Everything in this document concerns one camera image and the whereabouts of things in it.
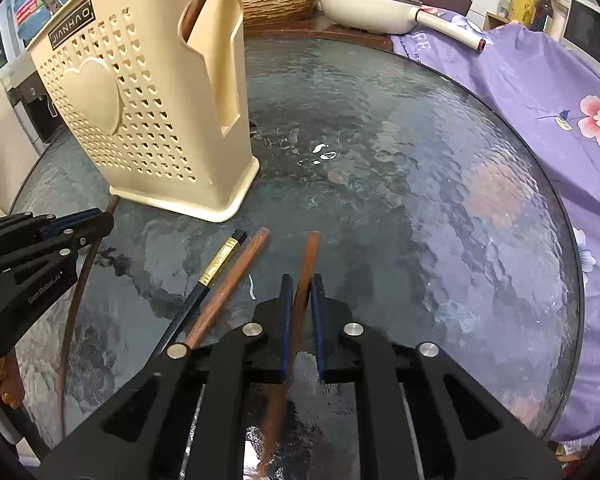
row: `metal screw cap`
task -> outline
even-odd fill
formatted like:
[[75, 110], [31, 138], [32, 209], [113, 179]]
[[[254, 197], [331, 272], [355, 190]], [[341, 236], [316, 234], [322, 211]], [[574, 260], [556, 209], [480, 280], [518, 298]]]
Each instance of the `metal screw cap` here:
[[187, 355], [187, 350], [189, 349], [186, 345], [183, 345], [182, 343], [176, 343], [167, 348], [167, 355], [171, 359], [180, 359], [181, 357]]
[[360, 323], [347, 323], [344, 326], [344, 333], [347, 335], [357, 336], [361, 335], [365, 331], [365, 327]]
[[260, 323], [247, 323], [242, 327], [242, 333], [249, 337], [260, 335], [262, 333], [262, 325]]
[[419, 350], [424, 357], [435, 357], [440, 352], [435, 343], [422, 343]]

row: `glass table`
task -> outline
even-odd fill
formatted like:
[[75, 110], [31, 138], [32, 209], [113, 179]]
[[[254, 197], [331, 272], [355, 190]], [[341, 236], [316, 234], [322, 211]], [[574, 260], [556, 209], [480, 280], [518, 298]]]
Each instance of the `glass table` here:
[[[91, 272], [70, 355], [69, 430], [145, 363], [234, 228], [271, 230], [207, 342], [247, 322], [319, 230], [328, 296], [393, 341], [433, 341], [537, 436], [573, 380], [583, 299], [571, 225], [519, 136], [468, 91], [392, 54], [330, 40], [246, 42], [251, 139], [261, 168], [238, 214], [212, 224], [122, 201]], [[58, 216], [108, 187], [69, 134], [14, 210]], [[26, 408], [60, 439], [58, 352], [69, 294], [21, 339]], [[357, 478], [352, 385], [318, 381], [307, 316], [272, 478]], [[265, 395], [248, 394], [257, 461]], [[246, 464], [249, 469], [253, 464]]]

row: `wooden chopstick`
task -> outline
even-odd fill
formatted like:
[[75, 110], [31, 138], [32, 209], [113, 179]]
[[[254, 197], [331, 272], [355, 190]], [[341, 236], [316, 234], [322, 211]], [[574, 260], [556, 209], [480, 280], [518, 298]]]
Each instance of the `wooden chopstick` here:
[[195, 348], [206, 337], [207, 333], [216, 322], [222, 307], [228, 300], [231, 293], [234, 291], [238, 282], [244, 276], [244, 273], [247, 271], [251, 262], [260, 252], [261, 248], [267, 243], [267, 239], [269, 238], [269, 230], [262, 228], [260, 229], [255, 236], [247, 243], [247, 246], [244, 248], [238, 259], [235, 261], [231, 269], [227, 272], [222, 283], [216, 288], [216, 293], [211, 298], [211, 300], [206, 304], [206, 307], [200, 317], [196, 321], [196, 324], [187, 335], [185, 339], [185, 343], [189, 346], [189, 348]]
[[[315, 261], [320, 248], [320, 233], [311, 231], [306, 237], [306, 245], [304, 248], [304, 259], [302, 260], [302, 269], [300, 279], [298, 280], [298, 288], [296, 288], [296, 296], [294, 298], [294, 306], [291, 315], [291, 345], [289, 354], [289, 373], [293, 374], [294, 359], [296, 352], [300, 347], [302, 337], [302, 325], [304, 324], [304, 315], [306, 313], [307, 300], [309, 298], [309, 288], [311, 278], [314, 275]], [[258, 465], [258, 474], [261, 478], [267, 476], [269, 461], [273, 455], [273, 451], [278, 443], [278, 435], [280, 433], [280, 424], [285, 415], [286, 393], [293, 381], [290, 377], [284, 384], [270, 384], [267, 393], [269, 402], [265, 410], [260, 431], [262, 432], [262, 443], [264, 450], [262, 460]]]

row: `chopstick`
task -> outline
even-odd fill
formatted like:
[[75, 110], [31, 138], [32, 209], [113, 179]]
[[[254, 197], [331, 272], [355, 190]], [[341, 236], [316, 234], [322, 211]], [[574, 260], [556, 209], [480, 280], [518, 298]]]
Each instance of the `chopstick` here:
[[[320, 248], [320, 233], [311, 231], [306, 237], [306, 245], [304, 248], [304, 259], [302, 260], [302, 270], [300, 279], [298, 280], [298, 288], [296, 288], [296, 296], [294, 298], [293, 311], [291, 314], [291, 346], [289, 354], [290, 373], [293, 373], [294, 359], [296, 352], [300, 346], [302, 337], [302, 325], [306, 313], [306, 304], [309, 298], [309, 287], [311, 278], [314, 275], [315, 261]], [[280, 424], [285, 415], [286, 394], [291, 386], [293, 378], [289, 378], [284, 384], [270, 384], [268, 387], [269, 402], [265, 410], [260, 430], [262, 432], [262, 443], [264, 450], [262, 460], [258, 464], [258, 473], [260, 477], [267, 475], [269, 468], [269, 460], [273, 455], [273, 451], [278, 442], [278, 434], [280, 433]]]
[[193, 287], [193, 290], [187, 296], [187, 299], [184, 300], [182, 306], [180, 307], [176, 316], [171, 320], [167, 330], [165, 330], [164, 334], [158, 341], [158, 344], [155, 346], [154, 351], [151, 354], [149, 359], [160, 355], [167, 346], [171, 345], [176, 341], [180, 330], [184, 327], [195, 311], [198, 309], [202, 301], [206, 298], [208, 294], [213, 279], [218, 273], [218, 271], [224, 266], [225, 263], [231, 258], [231, 256], [237, 251], [237, 248], [243, 244], [243, 242], [247, 238], [247, 233], [242, 229], [236, 229], [234, 233], [227, 239], [224, 245], [220, 248], [216, 256], [211, 263], [205, 269], [205, 272], [202, 273], [198, 282]]
[[262, 228], [249, 241], [247, 246], [242, 251], [242, 254], [240, 254], [233, 267], [229, 269], [224, 277], [224, 280], [216, 289], [215, 295], [206, 304], [204, 311], [202, 314], [200, 314], [200, 317], [196, 321], [193, 329], [191, 332], [189, 332], [189, 335], [187, 335], [184, 343], [189, 346], [189, 348], [195, 348], [202, 343], [207, 333], [218, 318], [222, 307], [226, 303], [226, 300], [234, 291], [234, 288], [238, 282], [240, 282], [244, 276], [244, 273], [247, 271], [254, 258], [258, 255], [261, 248], [264, 247], [268, 238], [269, 230]]

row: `beige plastic utensil holder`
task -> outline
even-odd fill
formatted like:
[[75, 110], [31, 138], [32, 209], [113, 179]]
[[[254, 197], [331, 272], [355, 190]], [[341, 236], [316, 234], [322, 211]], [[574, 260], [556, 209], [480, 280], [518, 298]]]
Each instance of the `beige plastic utensil holder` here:
[[90, 1], [92, 21], [88, 0], [70, 0], [28, 50], [110, 192], [211, 222], [231, 218], [259, 166], [242, 0], [207, 0], [187, 43], [180, 27], [197, 0]]

